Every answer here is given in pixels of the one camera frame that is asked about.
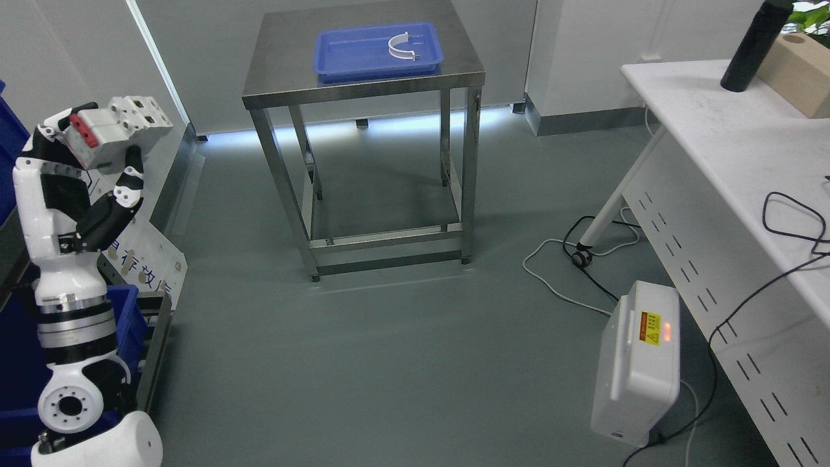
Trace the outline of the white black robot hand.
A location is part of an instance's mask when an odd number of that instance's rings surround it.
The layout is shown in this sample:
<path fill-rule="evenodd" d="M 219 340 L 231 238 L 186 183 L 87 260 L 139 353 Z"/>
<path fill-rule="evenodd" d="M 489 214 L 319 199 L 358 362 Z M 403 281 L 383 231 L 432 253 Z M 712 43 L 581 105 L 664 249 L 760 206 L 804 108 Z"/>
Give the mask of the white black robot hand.
<path fill-rule="evenodd" d="M 65 131 L 81 127 L 79 112 L 89 102 L 44 119 L 12 169 L 21 227 L 30 260 L 40 269 L 48 293 L 90 294 L 106 284 L 97 270 L 100 251 L 134 218 L 143 203 L 143 154 L 124 152 L 124 169 L 113 191 L 92 203 L 83 168 L 64 142 Z"/>

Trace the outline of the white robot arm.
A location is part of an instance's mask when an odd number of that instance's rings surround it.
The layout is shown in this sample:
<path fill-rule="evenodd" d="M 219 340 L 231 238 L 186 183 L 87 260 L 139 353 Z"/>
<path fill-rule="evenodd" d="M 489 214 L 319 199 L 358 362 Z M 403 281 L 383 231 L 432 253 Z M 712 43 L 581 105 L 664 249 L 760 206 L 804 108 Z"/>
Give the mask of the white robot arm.
<path fill-rule="evenodd" d="M 44 423 L 34 466 L 158 466 L 163 443 L 137 407 L 139 346 L 147 333 L 137 289 L 110 298 L 103 279 L 80 285 L 42 278 L 35 286 L 38 339 L 51 377 L 38 399 Z"/>

